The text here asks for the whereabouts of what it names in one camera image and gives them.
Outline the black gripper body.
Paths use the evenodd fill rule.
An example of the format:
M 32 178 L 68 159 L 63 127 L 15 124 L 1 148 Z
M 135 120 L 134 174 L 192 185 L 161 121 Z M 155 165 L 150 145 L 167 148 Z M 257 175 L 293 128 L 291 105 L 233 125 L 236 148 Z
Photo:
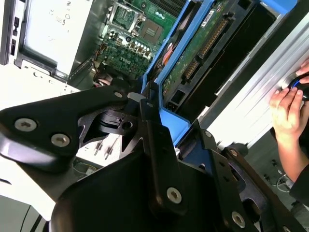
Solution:
M 227 159 L 200 152 L 197 166 L 178 161 L 159 113 L 140 106 L 128 154 L 69 187 L 57 202 L 52 232 L 218 232 L 227 227 L 220 181 Z

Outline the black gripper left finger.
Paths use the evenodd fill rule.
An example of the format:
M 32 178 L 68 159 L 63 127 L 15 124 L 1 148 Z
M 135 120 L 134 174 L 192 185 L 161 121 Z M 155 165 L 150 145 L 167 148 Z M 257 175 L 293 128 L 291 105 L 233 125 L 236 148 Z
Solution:
M 110 85 L 7 108 L 0 113 L 2 156 L 39 170 L 67 170 L 78 150 L 107 134 L 122 136 L 121 154 L 139 153 L 156 215 L 183 215 L 187 204 L 156 84 L 141 93 Z

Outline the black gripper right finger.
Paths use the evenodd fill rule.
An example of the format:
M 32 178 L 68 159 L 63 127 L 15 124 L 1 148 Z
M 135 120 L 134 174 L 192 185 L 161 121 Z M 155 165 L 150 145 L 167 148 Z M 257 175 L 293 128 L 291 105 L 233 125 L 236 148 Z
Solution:
M 304 227 L 245 160 L 245 144 L 219 149 L 214 136 L 195 121 L 197 163 L 211 171 L 220 214 L 219 232 L 303 232 Z

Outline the person's bare hand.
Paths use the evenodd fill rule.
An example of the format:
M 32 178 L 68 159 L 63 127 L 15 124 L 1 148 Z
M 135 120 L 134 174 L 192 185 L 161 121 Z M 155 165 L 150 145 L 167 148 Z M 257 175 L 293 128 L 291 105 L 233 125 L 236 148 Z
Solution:
M 307 59 L 301 66 L 298 71 L 296 71 L 296 75 L 300 76 L 309 72 L 309 59 Z
M 273 128 L 278 142 L 296 142 L 303 129 L 301 104 L 303 92 L 296 87 L 276 90 L 269 107 Z

